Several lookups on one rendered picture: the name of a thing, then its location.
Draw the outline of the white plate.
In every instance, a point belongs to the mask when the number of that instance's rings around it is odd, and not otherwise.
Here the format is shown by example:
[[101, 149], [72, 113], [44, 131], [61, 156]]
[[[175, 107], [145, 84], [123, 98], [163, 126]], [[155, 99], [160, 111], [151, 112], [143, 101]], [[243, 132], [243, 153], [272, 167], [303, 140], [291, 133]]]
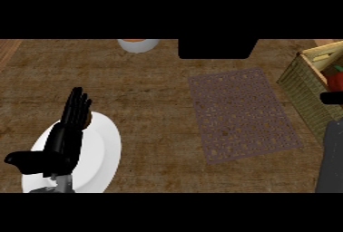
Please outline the white plate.
[[106, 115], [93, 111], [92, 123], [83, 131], [78, 165], [72, 172], [77, 193], [104, 193], [121, 160], [121, 135]]

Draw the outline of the white cup with orange top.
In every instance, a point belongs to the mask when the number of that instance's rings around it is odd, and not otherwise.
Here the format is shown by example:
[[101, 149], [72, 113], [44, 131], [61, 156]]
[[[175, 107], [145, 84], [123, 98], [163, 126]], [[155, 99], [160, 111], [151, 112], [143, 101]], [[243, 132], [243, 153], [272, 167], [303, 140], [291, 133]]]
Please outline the white cup with orange top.
[[118, 44], [129, 53], [145, 53], [160, 43], [158, 39], [120, 39]]

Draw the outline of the pale wooden block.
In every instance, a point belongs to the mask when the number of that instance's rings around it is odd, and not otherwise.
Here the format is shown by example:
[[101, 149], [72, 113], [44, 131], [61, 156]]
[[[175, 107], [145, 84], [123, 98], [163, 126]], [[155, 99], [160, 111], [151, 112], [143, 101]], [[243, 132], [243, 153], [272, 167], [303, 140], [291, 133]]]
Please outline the pale wooden block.
[[343, 41], [343, 39], [315, 39], [313, 42], [316, 46], [324, 46], [327, 44], [333, 44]]

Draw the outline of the black appliance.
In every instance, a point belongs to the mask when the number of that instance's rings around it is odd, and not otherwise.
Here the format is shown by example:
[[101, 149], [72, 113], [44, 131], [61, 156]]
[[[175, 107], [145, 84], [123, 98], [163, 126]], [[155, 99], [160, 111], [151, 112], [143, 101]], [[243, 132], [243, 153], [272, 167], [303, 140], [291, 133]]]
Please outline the black appliance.
[[257, 39], [179, 39], [180, 59], [247, 59]]

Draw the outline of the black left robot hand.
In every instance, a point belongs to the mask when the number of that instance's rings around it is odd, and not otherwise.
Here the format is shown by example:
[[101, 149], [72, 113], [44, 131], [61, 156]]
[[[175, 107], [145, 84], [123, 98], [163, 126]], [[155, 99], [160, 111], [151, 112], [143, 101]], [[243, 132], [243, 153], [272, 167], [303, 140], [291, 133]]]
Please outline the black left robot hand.
[[75, 87], [70, 93], [61, 121], [53, 125], [44, 148], [38, 151], [15, 151], [7, 154], [4, 163], [13, 165], [24, 175], [43, 174], [43, 177], [72, 173], [78, 165], [83, 131], [92, 121], [92, 99]]

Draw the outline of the red bell pepper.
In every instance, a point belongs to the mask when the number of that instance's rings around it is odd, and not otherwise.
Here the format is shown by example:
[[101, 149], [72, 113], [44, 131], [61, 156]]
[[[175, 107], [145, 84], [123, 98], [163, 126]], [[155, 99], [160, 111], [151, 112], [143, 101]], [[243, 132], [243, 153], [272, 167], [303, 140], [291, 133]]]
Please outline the red bell pepper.
[[334, 66], [337, 73], [327, 78], [328, 88], [331, 92], [343, 92], [343, 67]]

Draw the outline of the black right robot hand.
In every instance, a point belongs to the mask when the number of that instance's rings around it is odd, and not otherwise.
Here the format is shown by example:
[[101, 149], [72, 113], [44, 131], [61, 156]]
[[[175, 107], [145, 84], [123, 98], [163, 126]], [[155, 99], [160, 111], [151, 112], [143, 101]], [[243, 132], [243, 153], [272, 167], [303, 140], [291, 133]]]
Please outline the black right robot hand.
[[343, 105], [343, 92], [322, 92], [321, 102], [324, 104]]

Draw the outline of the purple-brown patterned placemat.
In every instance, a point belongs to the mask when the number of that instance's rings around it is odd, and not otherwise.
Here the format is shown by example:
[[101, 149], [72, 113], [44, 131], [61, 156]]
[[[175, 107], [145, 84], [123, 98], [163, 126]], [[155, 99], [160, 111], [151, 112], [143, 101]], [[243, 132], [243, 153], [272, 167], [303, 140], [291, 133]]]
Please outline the purple-brown patterned placemat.
[[188, 79], [209, 164], [302, 147], [263, 70]]

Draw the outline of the wicker basket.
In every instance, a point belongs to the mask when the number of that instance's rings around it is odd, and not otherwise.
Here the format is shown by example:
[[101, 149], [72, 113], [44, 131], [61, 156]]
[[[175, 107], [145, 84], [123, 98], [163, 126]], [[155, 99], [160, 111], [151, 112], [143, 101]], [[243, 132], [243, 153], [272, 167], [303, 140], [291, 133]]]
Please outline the wicker basket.
[[278, 78], [278, 85], [319, 144], [327, 123], [343, 118], [343, 105], [325, 105], [321, 101], [321, 93], [328, 91], [325, 77], [336, 74], [336, 65], [343, 66], [343, 41], [299, 52]]

